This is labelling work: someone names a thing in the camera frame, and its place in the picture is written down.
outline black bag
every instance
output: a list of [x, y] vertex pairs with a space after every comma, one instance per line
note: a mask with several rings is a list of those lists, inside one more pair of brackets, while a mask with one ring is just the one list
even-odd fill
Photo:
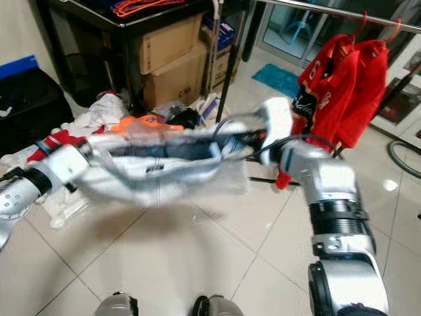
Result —
[[53, 128], [72, 122], [73, 115], [60, 86], [33, 68], [0, 80], [0, 157], [15, 153], [50, 135]]

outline hanging clothes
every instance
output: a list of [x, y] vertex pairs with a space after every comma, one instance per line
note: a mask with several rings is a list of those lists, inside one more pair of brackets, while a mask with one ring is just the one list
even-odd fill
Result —
[[[291, 134], [314, 134], [355, 147], [384, 96], [387, 54], [384, 41], [353, 45], [345, 34], [328, 41], [299, 78]], [[331, 151], [317, 140], [307, 141]], [[290, 181], [280, 172], [276, 185], [284, 189]]]

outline white wall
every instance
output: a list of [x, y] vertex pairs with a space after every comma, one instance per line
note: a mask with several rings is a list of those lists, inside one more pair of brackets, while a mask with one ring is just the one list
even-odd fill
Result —
[[39, 67], [58, 81], [29, 1], [0, 0], [0, 65], [35, 55]]

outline blue mat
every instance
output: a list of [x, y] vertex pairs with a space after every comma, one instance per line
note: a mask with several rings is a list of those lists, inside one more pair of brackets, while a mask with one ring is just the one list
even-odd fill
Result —
[[298, 85], [298, 76], [272, 64], [264, 66], [252, 78], [290, 98], [294, 98], [300, 88]]

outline clothing rack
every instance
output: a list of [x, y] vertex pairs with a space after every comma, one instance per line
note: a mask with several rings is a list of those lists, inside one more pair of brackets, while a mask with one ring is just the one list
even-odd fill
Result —
[[[386, 20], [383, 18], [377, 18], [375, 16], [369, 16], [366, 14], [359, 14], [359, 13], [344, 11], [344, 10], [336, 9], [333, 7], [325, 7], [323, 5], [316, 5], [314, 3], [306, 3], [306, 2], [296, 1], [296, 0], [258, 0], [256, 4], [257, 9], [255, 9], [255, 13], [253, 15], [251, 25], [250, 25], [250, 30], [249, 30], [249, 33], [254, 32], [254, 34], [248, 34], [247, 36], [247, 39], [248, 38], [252, 39], [251, 40], [252, 43], [249, 47], [250, 52], [253, 47], [254, 40], [256, 38], [257, 30], [259, 29], [262, 12], [264, 10], [264, 6], [266, 5], [265, 3], [273, 3], [275, 5], [285, 5], [287, 7], [293, 7], [296, 9], [303, 9], [303, 10], [312, 11], [316, 13], [341, 16], [343, 18], [349, 18], [351, 20], [361, 20], [361, 21], [366, 21], [366, 22], [370, 22], [374, 24], [383, 25], [383, 26], [390, 26], [390, 27], [396, 27], [396, 28], [399, 27], [398, 30], [401, 30], [401, 31], [421, 34], [421, 26], [402, 24], [400, 22], [396, 22], [392, 20]], [[245, 20], [241, 21], [240, 28], [244, 27], [243, 23], [245, 24]], [[226, 96], [228, 94], [228, 88], [230, 87], [230, 82], [232, 78], [232, 72], [234, 69], [234, 62], [235, 62], [237, 52], [238, 52], [238, 49], [234, 49], [234, 50], [232, 49], [230, 53], [227, 72], [226, 72], [226, 76], [224, 80], [224, 86], [222, 88], [221, 100], [220, 100], [220, 104], [218, 108], [218, 115], [216, 117], [216, 122], [220, 122], [220, 119], [224, 110], [224, 104], [225, 104]], [[269, 183], [275, 182], [272, 179], [263, 179], [263, 178], [255, 178], [255, 177], [251, 178], [251, 180], [258, 181], [258, 182], [269, 182]]]

